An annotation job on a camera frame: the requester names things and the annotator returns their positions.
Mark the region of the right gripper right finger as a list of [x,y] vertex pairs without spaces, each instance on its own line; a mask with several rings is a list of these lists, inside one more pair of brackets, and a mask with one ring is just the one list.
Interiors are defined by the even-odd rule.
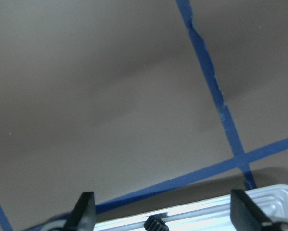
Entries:
[[237,231],[267,231],[273,227],[270,218],[242,189],[231,190],[230,220]]

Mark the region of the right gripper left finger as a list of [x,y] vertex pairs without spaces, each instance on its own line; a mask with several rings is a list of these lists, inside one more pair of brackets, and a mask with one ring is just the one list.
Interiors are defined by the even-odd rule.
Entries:
[[96,224],[94,192],[83,192],[63,226],[64,231],[92,231]]

